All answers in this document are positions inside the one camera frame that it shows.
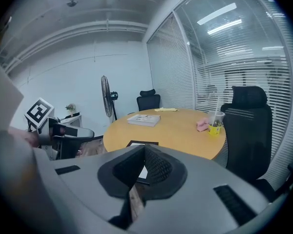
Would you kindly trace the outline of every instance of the ceiling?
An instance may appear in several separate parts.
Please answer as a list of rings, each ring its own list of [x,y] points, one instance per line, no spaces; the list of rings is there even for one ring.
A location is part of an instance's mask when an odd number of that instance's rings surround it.
[[[69,7],[70,1],[15,0],[5,15],[12,16],[12,20],[0,44],[0,63],[7,68],[11,59],[18,59],[18,54],[33,43],[83,23],[102,24],[108,20],[108,27],[113,21],[125,21],[147,27],[163,0],[74,0],[77,4]]]

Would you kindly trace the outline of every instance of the plastic cup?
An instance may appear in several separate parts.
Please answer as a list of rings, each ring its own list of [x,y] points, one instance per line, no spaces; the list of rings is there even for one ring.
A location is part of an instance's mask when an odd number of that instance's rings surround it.
[[[208,118],[209,118],[208,131],[210,135],[213,135],[213,136],[219,135],[224,117],[225,117],[225,113],[220,111],[217,111],[216,115],[215,115],[215,111],[208,112]]]

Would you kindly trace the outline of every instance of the book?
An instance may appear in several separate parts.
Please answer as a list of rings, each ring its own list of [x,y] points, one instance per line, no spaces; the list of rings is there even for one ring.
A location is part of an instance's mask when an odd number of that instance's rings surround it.
[[[152,144],[152,145],[157,145],[158,146],[158,142],[152,142],[152,141],[140,141],[140,140],[131,140],[128,146],[136,146],[136,145],[145,145],[145,144]]]
[[[134,115],[127,119],[128,124],[154,127],[161,119],[160,115]]]

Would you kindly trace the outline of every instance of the standing fan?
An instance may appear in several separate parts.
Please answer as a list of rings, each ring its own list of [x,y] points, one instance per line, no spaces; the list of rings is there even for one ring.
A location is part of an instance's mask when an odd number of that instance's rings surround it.
[[[108,80],[106,76],[101,77],[101,87],[102,87],[102,95],[103,95],[103,102],[104,102],[106,115],[107,117],[111,117],[113,113],[115,116],[115,120],[117,120],[115,107],[114,107],[114,101],[118,99],[118,93],[117,92],[111,93],[109,91],[109,85],[108,85]]]

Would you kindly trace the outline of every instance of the floor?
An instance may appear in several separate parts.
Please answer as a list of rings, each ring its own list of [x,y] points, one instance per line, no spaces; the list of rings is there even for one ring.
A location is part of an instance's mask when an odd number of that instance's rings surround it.
[[[103,145],[103,139],[85,142],[81,146],[81,150],[82,154],[77,157],[92,156],[97,154],[104,154],[107,152]],[[135,221],[135,219],[144,209],[140,195],[143,193],[143,191],[145,191],[145,189],[146,186],[136,183],[129,192],[131,216],[133,221]]]

